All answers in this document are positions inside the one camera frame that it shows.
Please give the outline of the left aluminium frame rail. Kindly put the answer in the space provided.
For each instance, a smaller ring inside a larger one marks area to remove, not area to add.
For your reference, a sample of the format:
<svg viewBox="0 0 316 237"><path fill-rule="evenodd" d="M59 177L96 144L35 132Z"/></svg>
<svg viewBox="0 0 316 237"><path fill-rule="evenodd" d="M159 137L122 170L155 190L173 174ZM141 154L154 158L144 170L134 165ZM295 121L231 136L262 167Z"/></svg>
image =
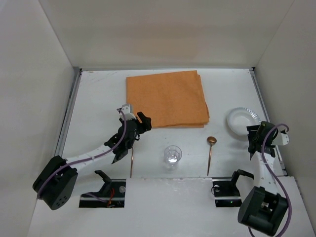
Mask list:
<svg viewBox="0 0 316 237"><path fill-rule="evenodd" d="M73 67L73 70L74 70L74 78L73 78L72 87L70 90L66 110L64 113L62 127L61 127L60 132L59 132L58 142L57 142L57 145L55 148L55 152L53 154L53 157L49 160L49 162L55 156L61 156L63 154L63 150L65 147L67 134L68 134L68 130L69 130L72 114L73 114L73 109L75 106L75 101L76 101L76 97L77 97L77 93L78 93L78 89L79 89L79 83L80 83L80 79L81 79L81 75L82 75L82 68Z"/></svg>

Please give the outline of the clear drinking glass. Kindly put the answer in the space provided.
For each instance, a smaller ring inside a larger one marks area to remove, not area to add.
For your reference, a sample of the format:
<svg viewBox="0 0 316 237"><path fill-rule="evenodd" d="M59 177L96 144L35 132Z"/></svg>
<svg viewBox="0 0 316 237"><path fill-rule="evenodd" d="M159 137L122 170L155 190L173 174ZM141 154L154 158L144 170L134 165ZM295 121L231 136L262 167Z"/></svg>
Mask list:
<svg viewBox="0 0 316 237"><path fill-rule="evenodd" d="M182 158L182 150L175 145L168 146L164 150L164 162L165 167L169 170L173 170L177 167L179 161Z"/></svg>

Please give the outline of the copper spoon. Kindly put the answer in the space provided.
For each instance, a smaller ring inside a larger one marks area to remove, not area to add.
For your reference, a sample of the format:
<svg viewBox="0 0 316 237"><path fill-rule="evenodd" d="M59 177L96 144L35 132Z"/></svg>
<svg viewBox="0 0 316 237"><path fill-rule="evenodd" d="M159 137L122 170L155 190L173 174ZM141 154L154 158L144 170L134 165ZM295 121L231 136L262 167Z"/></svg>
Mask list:
<svg viewBox="0 0 316 237"><path fill-rule="evenodd" d="M212 148L217 143L217 139L214 136L209 136L207 138L207 142L209 144L209 156L208 156L208 165L207 165L207 176L208 176L210 172Z"/></svg>

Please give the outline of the orange cloth placemat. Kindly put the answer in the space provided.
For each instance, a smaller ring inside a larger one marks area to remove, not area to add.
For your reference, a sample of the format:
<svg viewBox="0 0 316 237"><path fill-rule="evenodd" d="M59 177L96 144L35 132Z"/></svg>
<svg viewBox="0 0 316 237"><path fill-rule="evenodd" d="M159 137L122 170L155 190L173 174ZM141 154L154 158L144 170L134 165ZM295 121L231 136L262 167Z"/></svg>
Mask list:
<svg viewBox="0 0 316 237"><path fill-rule="evenodd" d="M196 70L127 77L126 100L152 127L204 127L210 115Z"/></svg>

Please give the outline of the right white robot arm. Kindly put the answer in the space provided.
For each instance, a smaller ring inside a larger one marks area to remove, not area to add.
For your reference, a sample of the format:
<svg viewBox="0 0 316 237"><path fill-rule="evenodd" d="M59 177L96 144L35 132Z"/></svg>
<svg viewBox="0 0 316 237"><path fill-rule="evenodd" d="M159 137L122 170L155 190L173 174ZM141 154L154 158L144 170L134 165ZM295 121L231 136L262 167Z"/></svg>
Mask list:
<svg viewBox="0 0 316 237"><path fill-rule="evenodd" d="M237 220L250 230L273 237L287 210L291 209L288 195L282 197L278 191L284 186L274 172L276 146L289 143L288 127L279 130L277 125L262 121L259 125L248 126L247 131L253 187L242 201Z"/></svg>

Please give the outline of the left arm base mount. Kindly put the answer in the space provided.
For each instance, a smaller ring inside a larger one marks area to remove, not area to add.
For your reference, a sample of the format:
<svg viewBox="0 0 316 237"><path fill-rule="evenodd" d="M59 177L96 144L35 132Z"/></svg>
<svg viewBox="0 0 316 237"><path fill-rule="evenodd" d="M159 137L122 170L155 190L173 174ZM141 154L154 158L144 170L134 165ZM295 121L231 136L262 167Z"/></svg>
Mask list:
<svg viewBox="0 0 316 237"><path fill-rule="evenodd" d="M95 192L81 194L79 208L124 208L126 179L111 179L102 170L94 171L102 179Z"/></svg>

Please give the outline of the aluminium frame rail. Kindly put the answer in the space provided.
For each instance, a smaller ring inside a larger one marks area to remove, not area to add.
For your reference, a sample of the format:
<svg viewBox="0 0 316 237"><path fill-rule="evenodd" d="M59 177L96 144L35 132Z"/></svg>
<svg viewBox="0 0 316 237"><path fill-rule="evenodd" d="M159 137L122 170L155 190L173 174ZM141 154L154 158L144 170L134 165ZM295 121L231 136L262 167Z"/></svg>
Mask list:
<svg viewBox="0 0 316 237"><path fill-rule="evenodd" d="M265 103L264 103L264 100L263 100L263 97L262 97L262 94L261 94L261 91L259 88L257 78L256 78L255 68L252 67L249 69L249 71L250 71L250 75L252 77L252 81L253 81L253 84L255 86L260 104L261 104L261 108L263 110L263 114L264 114L263 120L270 122L270 118L269 118L269 115L268 115L268 112L267 112L267 109L266 109L266 106L265 106ZM284 162L283 162L283 159L282 159L282 156L280 154L280 150L279 150L278 146L276 146L276 157L278 159L278 161L276 162L276 175L277 176L288 176L288 173L287 173L287 170L285 168L285 165L284 165Z"/></svg>
<svg viewBox="0 0 316 237"><path fill-rule="evenodd" d="M69 130L72 114L73 114L73 109L75 106L75 101L76 101L76 97L77 97L77 93L78 93L78 89L79 89L79 83L80 83L80 79L81 79L81 75L82 75L82 68L73 67L73 70L74 70L74 78L73 78L72 87L70 90L66 110L64 113L62 127L61 127L60 132L59 132L58 142L57 142L57 145L55 148L55 152L53 154L53 157L49 160L49 162L55 156L61 156L63 154L63 150L65 147L67 134L68 134L68 130Z"/></svg>

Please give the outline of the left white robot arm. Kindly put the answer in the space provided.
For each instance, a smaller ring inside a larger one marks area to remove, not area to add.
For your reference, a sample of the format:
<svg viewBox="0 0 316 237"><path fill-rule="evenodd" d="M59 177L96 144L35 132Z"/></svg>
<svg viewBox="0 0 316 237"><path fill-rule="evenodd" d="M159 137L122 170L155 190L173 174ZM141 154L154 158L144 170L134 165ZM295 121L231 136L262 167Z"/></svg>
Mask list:
<svg viewBox="0 0 316 237"><path fill-rule="evenodd" d="M110 178L102 168L128 155L141 134L152 129L151 118L118 109L121 127L99 148L72 158L50 159L33 183L37 198L51 210L61 208L73 194L79 194L83 208L121 208L125 204L125 181Z"/></svg>

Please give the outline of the copper fork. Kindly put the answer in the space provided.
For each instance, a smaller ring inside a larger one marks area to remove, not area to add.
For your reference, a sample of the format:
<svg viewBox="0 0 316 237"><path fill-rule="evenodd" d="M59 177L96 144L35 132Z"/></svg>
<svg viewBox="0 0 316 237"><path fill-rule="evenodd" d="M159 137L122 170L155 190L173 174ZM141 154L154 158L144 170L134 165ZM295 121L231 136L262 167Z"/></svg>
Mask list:
<svg viewBox="0 0 316 237"><path fill-rule="evenodd" d="M133 163L134 163L134 148L131 149L131 163L130 163L130 178L132 178L133 174Z"/></svg>

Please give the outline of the white ceramic bowl plate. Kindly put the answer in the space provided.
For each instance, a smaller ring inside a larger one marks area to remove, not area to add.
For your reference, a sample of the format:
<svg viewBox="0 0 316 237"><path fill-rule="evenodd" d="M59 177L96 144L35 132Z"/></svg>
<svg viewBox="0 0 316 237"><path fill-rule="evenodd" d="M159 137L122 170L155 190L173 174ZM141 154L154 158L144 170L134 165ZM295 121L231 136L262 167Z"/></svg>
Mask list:
<svg viewBox="0 0 316 237"><path fill-rule="evenodd" d="M234 108L227 115L228 127L238 136L246 136L248 126L259 125L260 123L261 119L257 113L244 107Z"/></svg>

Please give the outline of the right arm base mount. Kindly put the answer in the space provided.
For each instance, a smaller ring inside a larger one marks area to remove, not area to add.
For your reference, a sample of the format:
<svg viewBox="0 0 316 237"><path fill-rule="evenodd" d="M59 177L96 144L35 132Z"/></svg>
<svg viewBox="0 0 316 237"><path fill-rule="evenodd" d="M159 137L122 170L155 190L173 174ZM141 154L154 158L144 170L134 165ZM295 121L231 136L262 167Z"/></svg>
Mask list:
<svg viewBox="0 0 316 237"><path fill-rule="evenodd" d="M212 178L211 192L215 198L216 207L241 207L242 200L236 183L240 176L254 179L254 175L238 169L231 177Z"/></svg>

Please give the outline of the right aluminium frame rail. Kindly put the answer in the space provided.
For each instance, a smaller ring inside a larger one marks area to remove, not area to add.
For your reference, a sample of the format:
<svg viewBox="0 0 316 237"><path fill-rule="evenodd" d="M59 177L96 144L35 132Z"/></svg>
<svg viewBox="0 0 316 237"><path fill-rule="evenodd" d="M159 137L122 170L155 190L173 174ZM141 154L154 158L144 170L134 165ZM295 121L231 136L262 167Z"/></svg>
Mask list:
<svg viewBox="0 0 316 237"><path fill-rule="evenodd" d="M266 109L266 106L265 106L265 103L264 103L264 100L263 100L263 97L262 97L262 94L261 94L261 91L259 88L257 78L256 78L255 68L252 67L249 69L249 71L250 71L250 75L252 77L252 81L253 81L253 84L255 86L260 104L261 104L261 108L263 110L263 114L264 114L263 120L270 122L270 118L269 118L269 115L268 115L268 112L267 112L267 109ZM280 150L279 150L278 146L276 146L276 157L278 159L278 161L276 162L276 175L277 176L288 176L288 173L287 173L287 170L285 168L285 165L284 165L284 162L283 162L283 159L282 159L282 156L280 154Z"/></svg>

